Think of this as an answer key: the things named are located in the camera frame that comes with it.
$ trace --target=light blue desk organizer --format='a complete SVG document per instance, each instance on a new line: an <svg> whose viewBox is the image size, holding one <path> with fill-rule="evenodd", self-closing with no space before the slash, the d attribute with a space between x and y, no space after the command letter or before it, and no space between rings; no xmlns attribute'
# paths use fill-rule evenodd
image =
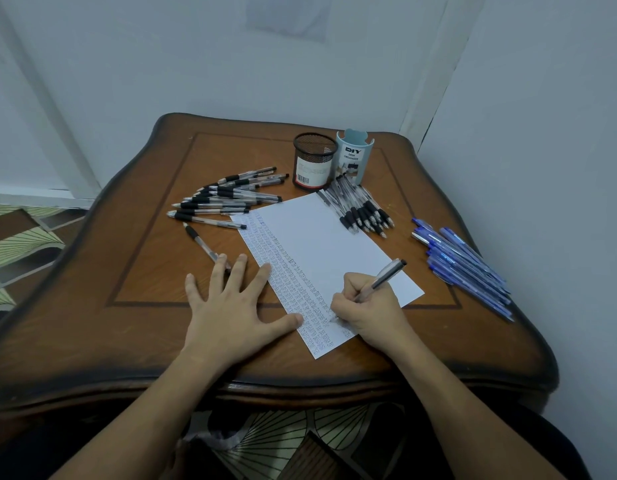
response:
<svg viewBox="0 0 617 480"><path fill-rule="evenodd" d="M375 140L366 143L369 134L366 131L356 131L348 128L344 137L337 132L337 152L333 157L331 178L347 173L353 177L355 184L362 183L364 169L371 156L371 148Z"/></svg>

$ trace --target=white wall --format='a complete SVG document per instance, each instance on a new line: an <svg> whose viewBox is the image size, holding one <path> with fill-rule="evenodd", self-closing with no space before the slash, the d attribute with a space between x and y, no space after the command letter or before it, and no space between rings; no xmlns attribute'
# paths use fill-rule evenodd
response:
<svg viewBox="0 0 617 480"><path fill-rule="evenodd" d="M0 186L65 189L25 122L0 88Z"/></svg>
<svg viewBox="0 0 617 480"><path fill-rule="evenodd" d="M246 0L1 1L104 184L167 112L397 132L447 0L334 0L326 44Z"/></svg>
<svg viewBox="0 0 617 480"><path fill-rule="evenodd" d="M546 418L617 478L617 0L487 0L419 158L556 354Z"/></svg>

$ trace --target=pile of pens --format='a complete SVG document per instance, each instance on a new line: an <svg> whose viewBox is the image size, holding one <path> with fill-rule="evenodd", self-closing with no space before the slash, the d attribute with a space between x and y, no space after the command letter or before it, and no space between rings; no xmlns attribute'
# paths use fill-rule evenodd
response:
<svg viewBox="0 0 617 480"><path fill-rule="evenodd" d="M204 185L190 197L185 197L180 203L174 203L176 210L166 213L168 217L180 221L199 222L202 224L245 229L246 225L232 221L217 221L199 217L208 214L235 216L248 214L253 205L281 202L279 195L256 192L261 187L280 185L288 178L288 173L274 175L276 167L270 166L251 170L237 175L220 178L217 182Z"/></svg>
<svg viewBox="0 0 617 480"><path fill-rule="evenodd" d="M413 222L417 227L411 236L428 246L427 263L436 276L472 294L506 320L515 321L506 308L511 291L477 252L448 227L435 232L421 219Z"/></svg>
<svg viewBox="0 0 617 480"><path fill-rule="evenodd" d="M363 229L365 232L376 232L386 239L384 229L395 227L393 219L373 200L368 190L353 183L346 174L333 179L318 191L318 195L353 234Z"/></svg>

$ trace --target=black mesh pen holder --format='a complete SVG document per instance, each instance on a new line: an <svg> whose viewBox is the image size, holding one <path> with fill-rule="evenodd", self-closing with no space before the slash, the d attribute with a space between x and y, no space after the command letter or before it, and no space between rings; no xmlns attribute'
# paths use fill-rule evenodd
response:
<svg viewBox="0 0 617 480"><path fill-rule="evenodd" d="M320 133L298 134L293 140L293 185L314 192L327 184L337 142Z"/></svg>

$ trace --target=wooden table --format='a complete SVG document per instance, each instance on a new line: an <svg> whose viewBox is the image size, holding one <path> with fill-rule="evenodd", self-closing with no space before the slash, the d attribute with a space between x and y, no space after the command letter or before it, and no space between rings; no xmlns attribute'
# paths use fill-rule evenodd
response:
<svg viewBox="0 0 617 480"><path fill-rule="evenodd" d="M82 231L48 279L0 324L0 418L112 397L132 397L156 379L182 347L191 313L184 277L206 291L212 262L165 212L219 177L275 165L292 172L292 140L335 130L215 120L189 114L160 118L140 154L107 185ZM508 324L426 267L425 248L410 237L411 217L450 226L471 241L462 220L418 163L409 141L371 134L375 147L364 185L396 228L372 238L425 295L405 306L425 343L467 383L519 391L557 386L555 358L516 310ZM290 182L272 187L303 195ZM238 232L196 225L209 245L235 259L249 254ZM250 258L247 276L256 272ZM260 317L285 312L267 285ZM400 375L359 337L314 360L297 333L228 371L220 399L274 408L336 406L393 394Z"/></svg>

